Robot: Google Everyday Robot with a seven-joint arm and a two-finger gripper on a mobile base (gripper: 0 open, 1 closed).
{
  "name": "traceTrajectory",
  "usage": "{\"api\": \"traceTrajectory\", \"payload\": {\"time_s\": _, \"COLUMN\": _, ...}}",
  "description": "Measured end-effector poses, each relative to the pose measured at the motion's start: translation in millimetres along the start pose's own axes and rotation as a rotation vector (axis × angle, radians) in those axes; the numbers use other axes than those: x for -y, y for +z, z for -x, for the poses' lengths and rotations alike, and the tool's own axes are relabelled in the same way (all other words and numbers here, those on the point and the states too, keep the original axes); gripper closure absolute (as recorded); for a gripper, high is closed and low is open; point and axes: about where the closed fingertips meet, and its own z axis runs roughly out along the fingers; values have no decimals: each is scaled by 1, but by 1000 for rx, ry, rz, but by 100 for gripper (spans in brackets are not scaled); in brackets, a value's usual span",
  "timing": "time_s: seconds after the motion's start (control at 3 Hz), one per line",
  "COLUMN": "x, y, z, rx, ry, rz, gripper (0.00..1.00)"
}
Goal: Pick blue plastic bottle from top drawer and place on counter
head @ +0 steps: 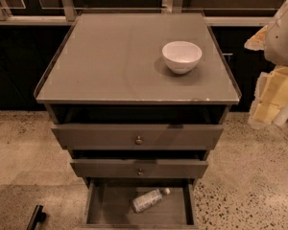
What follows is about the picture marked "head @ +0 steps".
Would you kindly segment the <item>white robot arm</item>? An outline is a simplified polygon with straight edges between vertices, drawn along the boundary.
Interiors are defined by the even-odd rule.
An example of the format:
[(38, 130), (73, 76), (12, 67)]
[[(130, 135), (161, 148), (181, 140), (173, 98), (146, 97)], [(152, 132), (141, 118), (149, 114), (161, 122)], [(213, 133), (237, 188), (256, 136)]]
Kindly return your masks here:
[(265, 59), (276, 66), (257, 79), (248, 122), (254, 129), (271, 124), (280, 127), (288, 120), (288, 0), (244, 47), (262, 50)]

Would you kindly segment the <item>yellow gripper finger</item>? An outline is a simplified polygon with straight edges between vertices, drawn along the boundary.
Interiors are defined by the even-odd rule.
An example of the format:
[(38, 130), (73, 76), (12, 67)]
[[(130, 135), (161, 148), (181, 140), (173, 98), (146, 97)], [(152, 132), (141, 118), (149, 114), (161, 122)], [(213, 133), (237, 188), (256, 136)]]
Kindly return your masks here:
[(262, 72), (257, 80), (250, 109), (249, 125), (261, 129), (288, 103), (288, 66), (277, 65), (271, 73)]
[(265, 45), (265, 35), (267, 33), (268, 26), (265, 25), (259, 31), (257, 31), (252, 37), (250, 37), (244, 44), (244, 47), (252, 51), (263, 51)]

